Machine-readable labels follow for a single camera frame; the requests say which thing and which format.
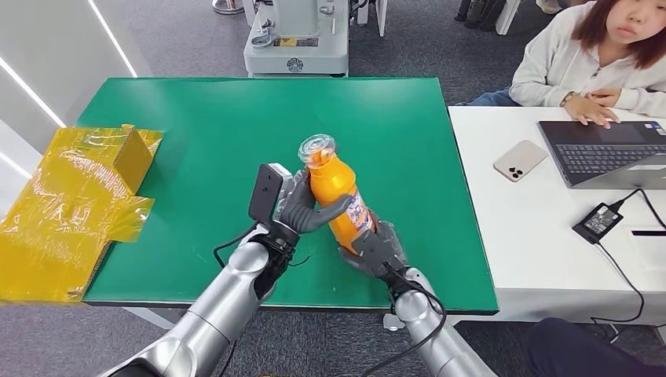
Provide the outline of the person's left hand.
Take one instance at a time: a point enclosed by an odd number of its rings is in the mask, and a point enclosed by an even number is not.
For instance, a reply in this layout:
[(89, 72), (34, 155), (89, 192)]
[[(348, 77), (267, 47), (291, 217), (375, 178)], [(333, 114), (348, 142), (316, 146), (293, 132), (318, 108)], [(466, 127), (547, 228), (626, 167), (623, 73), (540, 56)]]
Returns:
[(614, 108), (619, 101), (621, 92), (621, 88), (600, 89), (587, 93), (586, 98), (602, 107)]

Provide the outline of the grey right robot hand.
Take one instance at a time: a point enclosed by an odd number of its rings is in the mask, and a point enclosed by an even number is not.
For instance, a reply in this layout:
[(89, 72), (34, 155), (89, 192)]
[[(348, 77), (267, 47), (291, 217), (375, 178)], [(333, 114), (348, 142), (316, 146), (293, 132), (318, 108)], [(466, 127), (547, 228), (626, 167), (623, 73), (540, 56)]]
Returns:
[(344, 262), (362, 273), (385, 279), (390, 271), (406, 269), (408, 260), (393, 224), (380, 219), (372, 210), (370, 215), (375, 229), (360, 233), (351, 249), (339, 245), (338, 253)]

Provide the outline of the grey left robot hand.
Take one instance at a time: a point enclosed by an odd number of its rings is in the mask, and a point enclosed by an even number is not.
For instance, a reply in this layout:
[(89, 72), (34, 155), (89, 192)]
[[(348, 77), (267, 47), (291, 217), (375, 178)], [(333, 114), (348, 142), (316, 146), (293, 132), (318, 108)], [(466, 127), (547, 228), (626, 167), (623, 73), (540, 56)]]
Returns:
[(293, 190), (278, 205), (276, 220), (297, 234), (314, 232), (343, 214), (352, 201), (353, 197), (350, 194), (343, 194), (333, 204), (316, 209), (310, 172), (304, 168), (296, 173)]

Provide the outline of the person's right hand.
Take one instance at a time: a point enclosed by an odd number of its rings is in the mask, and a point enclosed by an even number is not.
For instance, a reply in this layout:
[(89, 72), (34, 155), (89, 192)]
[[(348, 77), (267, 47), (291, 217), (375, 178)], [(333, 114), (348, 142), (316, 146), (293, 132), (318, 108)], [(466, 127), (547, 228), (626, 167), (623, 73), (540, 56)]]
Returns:
[(586, 98), (585, 95), (571, 93), (562, 102), (562, 107), (569, 116), (584, 125), (594, 123), (605, 129), (610, 128), (610, 122), (619, 122), (617, 115), (611, 108), (602, 107)]

